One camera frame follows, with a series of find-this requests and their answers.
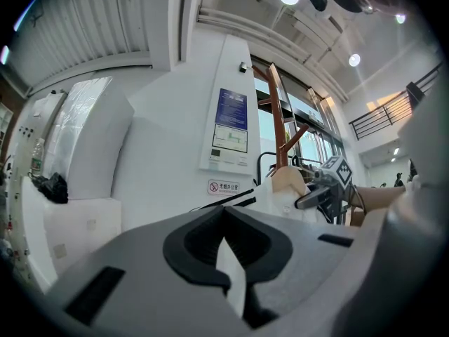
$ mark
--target black railing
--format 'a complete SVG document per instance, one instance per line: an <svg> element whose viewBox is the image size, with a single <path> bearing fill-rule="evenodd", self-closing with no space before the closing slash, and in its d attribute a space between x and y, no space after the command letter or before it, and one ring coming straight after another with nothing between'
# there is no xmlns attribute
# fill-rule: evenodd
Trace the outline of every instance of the black railing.
<svg viewBox="0 0 449 337"><path fill-rule="evenodd" d="M415 82L417 87L420 88L424 94L428 93L434 85L435 80L439 75L441 65L442 63L438 64L421 79ZM352 125L357 140L360 140L374 132L395 124L411 114L412 107L410 105L410 97L407 94L407 90L404 90L387 103L376 107L374 110L360 116L358 119L349 122L349 124Z"/></svg>

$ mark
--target no smoking sign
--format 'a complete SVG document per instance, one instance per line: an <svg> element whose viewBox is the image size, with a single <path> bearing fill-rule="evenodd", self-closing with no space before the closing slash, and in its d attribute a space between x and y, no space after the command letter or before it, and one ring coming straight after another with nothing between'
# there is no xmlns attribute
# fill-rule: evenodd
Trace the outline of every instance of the no smoking sign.
<svg viewBox="0 0 449 337"><path fill-rule="evenodd" d="M208 194L233 196L240 191L240 184L233 181L209 180Z"/></svg>

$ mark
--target plastic bottle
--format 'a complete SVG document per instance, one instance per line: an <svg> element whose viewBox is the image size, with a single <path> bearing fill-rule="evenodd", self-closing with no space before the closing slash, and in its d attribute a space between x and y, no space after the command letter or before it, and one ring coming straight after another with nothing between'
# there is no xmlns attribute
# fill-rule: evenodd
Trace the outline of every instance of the plastic bottle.
<svg viewBox="0 0 449 337"><path fill-rule="evenodd" d="M31 172L34 176L40 176L42 173L43 144L45 140L40 138L34 146L33 157L31 158Z"/></svg>

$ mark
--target black bag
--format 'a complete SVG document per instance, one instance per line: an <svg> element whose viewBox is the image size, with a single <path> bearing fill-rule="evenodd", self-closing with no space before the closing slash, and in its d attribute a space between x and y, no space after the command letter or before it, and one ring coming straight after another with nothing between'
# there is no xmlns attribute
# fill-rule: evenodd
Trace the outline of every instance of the black bag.
<svg viewBox="0 0 449 337"><path fill-rule="evenodd" d="M59 173L54 173L50 179L43 176L31 177L33 185L50 201L56 204L66 204L69 201L67 183Z"/></svg>

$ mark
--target blue sign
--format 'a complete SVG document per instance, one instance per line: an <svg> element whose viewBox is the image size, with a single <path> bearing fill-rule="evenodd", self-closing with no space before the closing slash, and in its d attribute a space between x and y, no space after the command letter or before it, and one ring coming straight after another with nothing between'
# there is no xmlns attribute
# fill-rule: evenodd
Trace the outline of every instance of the blue sign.
<svg viewBox="0 0 449 337"><path fill-rule="evenodd" d="M215 118L216 124L248 130L246 112L245 95L225 90L224 88L220 89L217 116Z"/></svg>

